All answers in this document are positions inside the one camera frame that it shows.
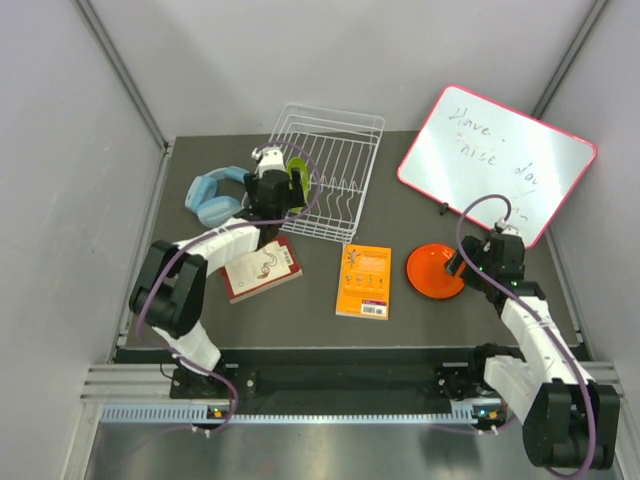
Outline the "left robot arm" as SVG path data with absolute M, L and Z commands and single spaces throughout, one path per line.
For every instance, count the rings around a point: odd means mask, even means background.
M 217 366 L 222 354 L 201 323 L 208 277 L 242 256 L 256 252 L 279 234 L 289 211 L 307 206 L 301 171 L 283 167 L 242 172 L 247 203 L 211 223 L 198 237 L 151 244 L 129 296 L 129 310 L 160 335 L 205 396 L 226 387 Z

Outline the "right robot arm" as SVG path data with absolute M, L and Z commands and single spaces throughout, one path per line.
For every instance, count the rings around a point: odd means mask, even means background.
M 522 425 L 525 453 L 536 467 L 583 473 L 613 465 L 620 399 L 580 363 L 553 321 L 546 296 L 525 277 L 523 240 L 506 231 L 465 236 L 445 264 L 448 275 L 483 293 L 511 331 L 516 348 L 473 350 L 469 388 L 497 392 Z

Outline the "orange plastic plate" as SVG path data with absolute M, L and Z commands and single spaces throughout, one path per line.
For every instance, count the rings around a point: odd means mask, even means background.
M 442 244 L 425 244 L 414 249 L 406 263 L 406 275 L 411 286 L 422 295 L 446 300 L 457 296 L 465 287 L 457 275 L 446 272 L 446 263 L 455 250 Z

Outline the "lime green plastic plate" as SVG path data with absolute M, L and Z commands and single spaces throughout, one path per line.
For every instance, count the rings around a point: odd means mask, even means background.
M 291 209 L 292 213 L 300 213 L 307 204 L 311 190 L 310 173 L 303 158 L 291 158 L 287 164 L 287 172 L 292 182 L 294 193 L 294 203 L 296 206 Z

